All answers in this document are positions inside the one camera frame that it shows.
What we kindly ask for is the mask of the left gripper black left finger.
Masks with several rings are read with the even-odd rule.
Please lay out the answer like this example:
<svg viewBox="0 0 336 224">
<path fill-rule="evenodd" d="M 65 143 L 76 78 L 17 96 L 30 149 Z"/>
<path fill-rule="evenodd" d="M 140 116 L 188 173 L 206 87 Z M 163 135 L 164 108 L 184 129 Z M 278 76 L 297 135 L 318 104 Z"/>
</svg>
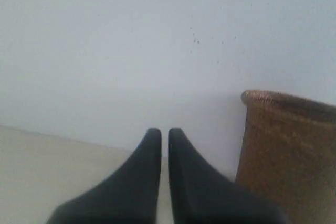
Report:
<svg viewBox="0 0 336 224">
<path fill-rule="evenodd" d="M 161 175 L 161 131 L 151 128 L 108 178 L 59 205 L 48 223 L 155 223 Z"/>
</svg>

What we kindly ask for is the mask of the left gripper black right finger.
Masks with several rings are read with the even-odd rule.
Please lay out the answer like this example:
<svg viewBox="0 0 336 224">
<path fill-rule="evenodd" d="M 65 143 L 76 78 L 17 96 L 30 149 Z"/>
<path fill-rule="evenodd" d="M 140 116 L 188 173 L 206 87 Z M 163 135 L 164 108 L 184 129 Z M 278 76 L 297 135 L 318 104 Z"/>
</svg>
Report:
<svg viewBox="0 0 336 224">
<path fill-rule="evenodd" d="M 212 167 L 182 129 L 168 137 L 169 181 L 175 223 L 288 223 L 271 202 L 246 191 Z"/>
</svg>

